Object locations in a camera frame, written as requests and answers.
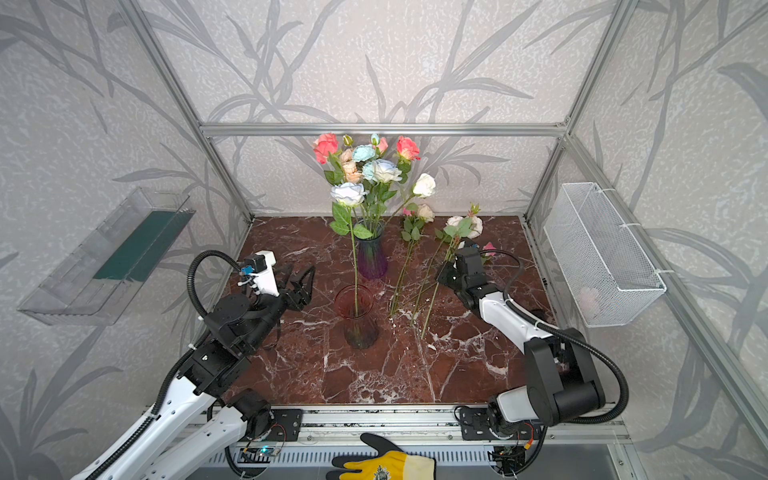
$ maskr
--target transparent plastic bin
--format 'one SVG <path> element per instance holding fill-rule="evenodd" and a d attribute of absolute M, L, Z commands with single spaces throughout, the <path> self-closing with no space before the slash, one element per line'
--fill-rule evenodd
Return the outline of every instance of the transparent plastic bin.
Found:
<path fill-rule="evenodd" d="M 667 291 L 633 228 L 597 184 L 561 185 L 544 232 L 587 326 L 626 325 Z"/>
<path fill-rule="evenodd" d="M 19 311 L 48 325 L 114 325 L 194 214 L 188 199 L 137 188 Z"/>

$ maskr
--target patterned wallpaper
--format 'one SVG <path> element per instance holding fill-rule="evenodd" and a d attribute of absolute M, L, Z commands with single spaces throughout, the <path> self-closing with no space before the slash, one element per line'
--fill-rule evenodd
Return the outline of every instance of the patterned wallpaper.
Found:
<path fill-rule="evenodd" d="M 557 122 L 614 0 L 141 4 L 206 122 Z"/>
<path fill-rule="evenodd" d="M 185 273 L 246 224 L 112 2 L 0 3 L 0 477 L 70 478 L 152 403 L 194 336 Z M 135 187 L 197 212 L 113 326 L 16 311 Z M 223 264 L 203 267 L 213 298 Z"/>
<path fill-rule="evenodd" d="M 578 137 L 768 392 L 768 2 L 670 0 L 633 14 Z M 565 303 L 581 319 L 541 232 Z M 663 300 L 625 327 L 592 329 L 631 385 L 624 413 L 652 478 L 768 478 L 768 459 Z"/>
<path fill-rule="evenodd" d="M 217 148 L 260 214 L 327 214 L 329 185 L 304 137 L 221 137 Z M 428 204 L 439 213 L 464 213 L 469 202 L 487 213 L 525 211 L 544 171 L 551 137 L 416 137 L 422 159 L 411 178 L 429 173 L 438 193 Z M 397 201 L 390 202 L 391 208 Z"/>

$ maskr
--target green mat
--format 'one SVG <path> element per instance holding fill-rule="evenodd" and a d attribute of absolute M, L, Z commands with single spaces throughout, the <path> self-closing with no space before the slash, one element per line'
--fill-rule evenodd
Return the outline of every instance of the green mat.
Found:
<path fill-rule="evenodd" d="M 192 215 L 194 212 L 150 212 L 93 278 L 146 282 Z"/>

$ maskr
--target glove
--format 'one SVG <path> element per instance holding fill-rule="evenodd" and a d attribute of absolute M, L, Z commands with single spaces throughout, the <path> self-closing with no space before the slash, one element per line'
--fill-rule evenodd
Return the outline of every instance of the glove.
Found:
<path fill-rule="evenodd" d="M 334 457 L 334 467 L 348 470 L 331 470 L 326 480 L 435 480 L 435 460 L 418 455 L 408 455 L 389 440 L 363 433 L 360 440 L 374 448 L 379 456 L 362 455 Z"/>

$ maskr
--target blue and purple glass vase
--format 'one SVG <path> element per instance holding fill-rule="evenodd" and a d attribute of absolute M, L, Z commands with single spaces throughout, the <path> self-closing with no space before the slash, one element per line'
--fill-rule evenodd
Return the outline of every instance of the blue and purple glass vase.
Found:
<path fill-rule="evenodd" d="M 357 248 L 357 271 L 368 280 L 381 278 L 386 273 L 389 262 L 382 246 L 382 234 L 384 233 L 384 223 L 379 222 L 376 225 L 376 231 L 373 231 L 373 237 L 362 240 L 355 239 Z"/>

